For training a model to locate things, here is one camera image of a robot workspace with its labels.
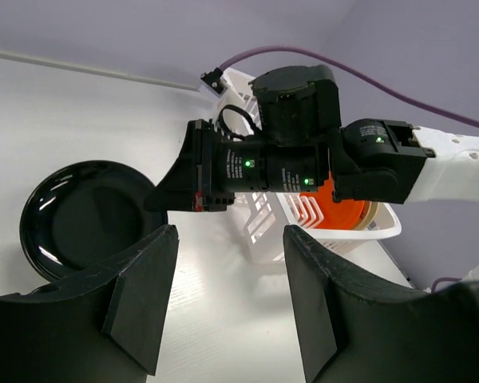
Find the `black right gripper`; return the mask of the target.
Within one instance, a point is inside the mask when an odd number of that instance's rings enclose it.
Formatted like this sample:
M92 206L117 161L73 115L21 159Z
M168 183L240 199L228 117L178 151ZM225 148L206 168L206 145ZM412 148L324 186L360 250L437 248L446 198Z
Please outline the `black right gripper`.
M266 191L267 144L259 134L234 141L209 121L190 120L178 157L144 208L222 212L237 193Z

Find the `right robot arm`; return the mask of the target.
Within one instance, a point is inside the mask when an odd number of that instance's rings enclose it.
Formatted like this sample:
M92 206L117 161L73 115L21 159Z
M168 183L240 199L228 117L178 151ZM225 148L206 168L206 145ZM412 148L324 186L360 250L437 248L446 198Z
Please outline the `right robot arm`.
M174 164L144 201L149 211L224 211L239 193L316 192L334 203L479 202L479 136L398 120L341 122L326 65L291 65L249 81L258 115L241 104L226 67L202 82L222 108L188 122Z

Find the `red plate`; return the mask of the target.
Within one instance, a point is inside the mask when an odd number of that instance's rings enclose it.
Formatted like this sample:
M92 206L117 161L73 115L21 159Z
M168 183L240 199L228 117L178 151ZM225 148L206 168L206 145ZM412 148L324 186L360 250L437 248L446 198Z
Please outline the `red plate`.
M332 198L333 191L333 180L328 179L318 191L302 192L299 195L301 197L305 196L308 199L314 199L323 213L323 221L316 228L354 230L366 216L370 203L352 199L345 199L342 202L336 203Z

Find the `black plate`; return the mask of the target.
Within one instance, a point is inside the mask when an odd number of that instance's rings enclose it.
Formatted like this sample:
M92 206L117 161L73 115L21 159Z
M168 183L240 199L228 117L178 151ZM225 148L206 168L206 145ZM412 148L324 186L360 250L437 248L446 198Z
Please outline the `black plate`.
M57 170L30 194L19 220L29 264L49 282L120 253L168 223L146 211L155 185L126 164L87 160Z

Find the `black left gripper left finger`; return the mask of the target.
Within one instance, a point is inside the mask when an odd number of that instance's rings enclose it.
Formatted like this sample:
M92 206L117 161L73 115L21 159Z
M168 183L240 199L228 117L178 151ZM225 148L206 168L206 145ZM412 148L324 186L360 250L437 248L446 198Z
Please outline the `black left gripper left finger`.
M156 374L179 235L165 225L28 294L0 296L0 382L144 382Z

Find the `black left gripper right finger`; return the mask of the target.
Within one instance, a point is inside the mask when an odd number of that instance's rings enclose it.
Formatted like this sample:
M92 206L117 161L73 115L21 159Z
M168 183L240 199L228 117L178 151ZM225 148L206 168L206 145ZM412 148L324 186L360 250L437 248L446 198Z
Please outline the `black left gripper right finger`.
M479 382L479 281L414 290L297 226L283 248L306 381Z

